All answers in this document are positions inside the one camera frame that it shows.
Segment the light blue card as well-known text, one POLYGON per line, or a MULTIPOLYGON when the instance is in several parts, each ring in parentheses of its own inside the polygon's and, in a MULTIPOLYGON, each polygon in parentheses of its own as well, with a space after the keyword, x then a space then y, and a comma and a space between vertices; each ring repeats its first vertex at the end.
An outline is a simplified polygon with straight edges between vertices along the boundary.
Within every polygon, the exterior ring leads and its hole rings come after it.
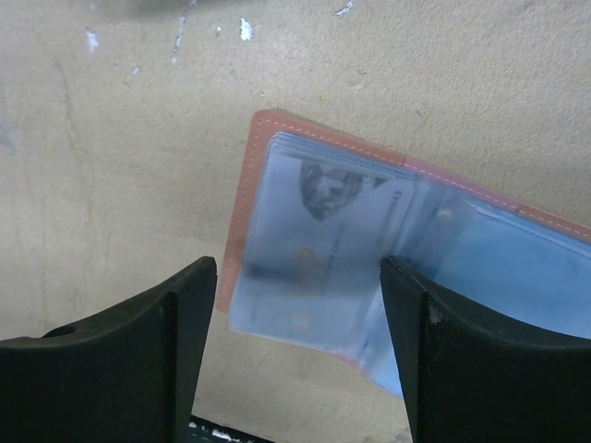
POLYGON ((590 245, 465 194, 368 207, 394 229, 387 253, 502 314, 590 336, 590 245))

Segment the pink leather card holder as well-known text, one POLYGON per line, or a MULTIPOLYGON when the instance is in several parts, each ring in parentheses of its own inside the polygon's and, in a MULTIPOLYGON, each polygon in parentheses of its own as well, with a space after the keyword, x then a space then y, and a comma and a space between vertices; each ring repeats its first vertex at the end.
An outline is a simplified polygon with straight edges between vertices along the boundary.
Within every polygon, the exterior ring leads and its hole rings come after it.
MULTIPOLYGON (((254 114, 251 123, 224 253, 223 276, 218 289, 217 306, 228 314, 229 320, 260 183, 269 158, 275 154, 328 159, 332 162, 346 162, 371 172, 399 174, 414 181, 416 188, 412 200, 465 194, 590 245, 590 230, 586 226, 525 205, 427 163, 288 112, 262 110, 254 114)), ((400 394, 402 389, 399 373, 381 295, 380 261, 377 291, 344 347, 328 351, 283 342, 338 355, 358 366, 381 388, 393 394, 400 394)))

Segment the white card with portrait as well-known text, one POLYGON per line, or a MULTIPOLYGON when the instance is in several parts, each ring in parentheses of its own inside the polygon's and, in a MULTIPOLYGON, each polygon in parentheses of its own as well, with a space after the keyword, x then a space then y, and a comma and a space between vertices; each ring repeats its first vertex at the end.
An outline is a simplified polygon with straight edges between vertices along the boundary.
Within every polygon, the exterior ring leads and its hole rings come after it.
POLYGON ((358 327, 413 180, 328 159, 266 164, 230 308, 232 329, 335 351, 358 327))

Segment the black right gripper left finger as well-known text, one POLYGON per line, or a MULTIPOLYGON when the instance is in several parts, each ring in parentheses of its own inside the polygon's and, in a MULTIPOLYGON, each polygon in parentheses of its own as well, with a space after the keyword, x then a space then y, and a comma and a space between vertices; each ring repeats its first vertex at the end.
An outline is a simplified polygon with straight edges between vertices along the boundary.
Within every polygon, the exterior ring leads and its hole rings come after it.
POLYGON ((216 283, 201 257, 90 317, 2 341, 2 440, 186 441, 216 283))

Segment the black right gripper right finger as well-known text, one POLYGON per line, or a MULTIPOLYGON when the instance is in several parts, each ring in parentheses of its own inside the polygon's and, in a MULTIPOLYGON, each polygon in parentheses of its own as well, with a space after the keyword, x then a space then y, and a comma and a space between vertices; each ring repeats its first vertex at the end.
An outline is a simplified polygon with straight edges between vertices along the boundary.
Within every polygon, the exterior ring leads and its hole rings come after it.
POLYGON ((415 442, 589 440, 589 340, 507 317, 394 257, 380 284, 415 442))

